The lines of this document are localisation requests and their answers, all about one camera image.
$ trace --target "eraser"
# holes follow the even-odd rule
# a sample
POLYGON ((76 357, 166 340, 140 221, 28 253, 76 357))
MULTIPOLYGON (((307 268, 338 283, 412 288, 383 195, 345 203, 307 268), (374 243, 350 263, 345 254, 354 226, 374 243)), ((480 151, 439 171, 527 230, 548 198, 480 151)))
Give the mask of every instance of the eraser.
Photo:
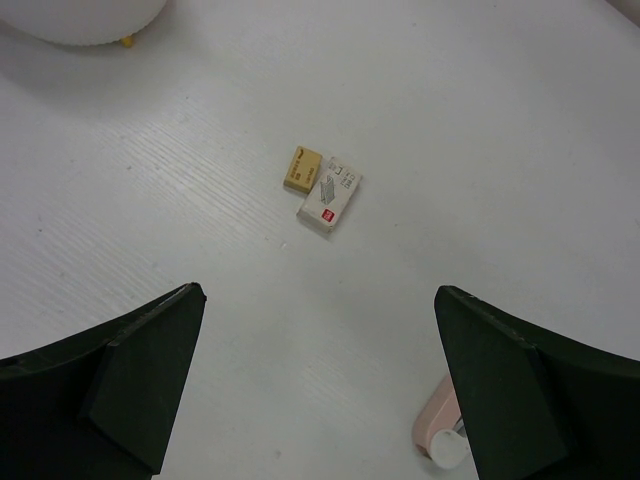
POLYGON ((298 147, 291 160, 289 171, 284 178, 284 186, 302 193, 309 193, 316 179, 322 155, 305 147, 298 147))
POLYGON ((321 232, 332 232, 362 175, 332 158, 298 210, 298 217, 321 232))

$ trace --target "tan eraser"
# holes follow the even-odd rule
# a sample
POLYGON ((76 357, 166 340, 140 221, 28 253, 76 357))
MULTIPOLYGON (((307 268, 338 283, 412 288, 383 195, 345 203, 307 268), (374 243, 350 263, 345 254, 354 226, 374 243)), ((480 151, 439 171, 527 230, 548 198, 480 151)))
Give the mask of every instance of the tan eraser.
POLYGON ((302 193, 309 193, 316 179, 322 155, 305 147, 298 147, 291 160, 289 171, 284 178, 284 186, 302 193))

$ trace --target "red logo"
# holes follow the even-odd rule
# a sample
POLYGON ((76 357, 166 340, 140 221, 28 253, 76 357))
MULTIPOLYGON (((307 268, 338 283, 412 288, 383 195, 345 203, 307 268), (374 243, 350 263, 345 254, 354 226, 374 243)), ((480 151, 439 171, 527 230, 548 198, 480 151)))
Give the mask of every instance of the red logo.
POLYGON ((333 220, 333 217, 335 217, 335 216, 336 216, 336 214, 333 213, 328 208, 325 208, 324 212, 322 213, 322 218, 324 218, 327 222, 330 222, 331 220, 333 220))

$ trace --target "tabletop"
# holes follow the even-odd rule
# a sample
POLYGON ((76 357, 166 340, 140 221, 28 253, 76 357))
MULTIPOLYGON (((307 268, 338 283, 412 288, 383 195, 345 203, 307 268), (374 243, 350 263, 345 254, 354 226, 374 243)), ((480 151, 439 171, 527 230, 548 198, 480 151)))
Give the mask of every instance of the tabletop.
POLYGON ((445 478, 410 439, 439 285, 640 359, 639 47, 578 0, 176 0, 129 50, 1 26, 0 358, 197 281, 159 478, 445 478), (297 145, 363 174, 328 237, 297 145))

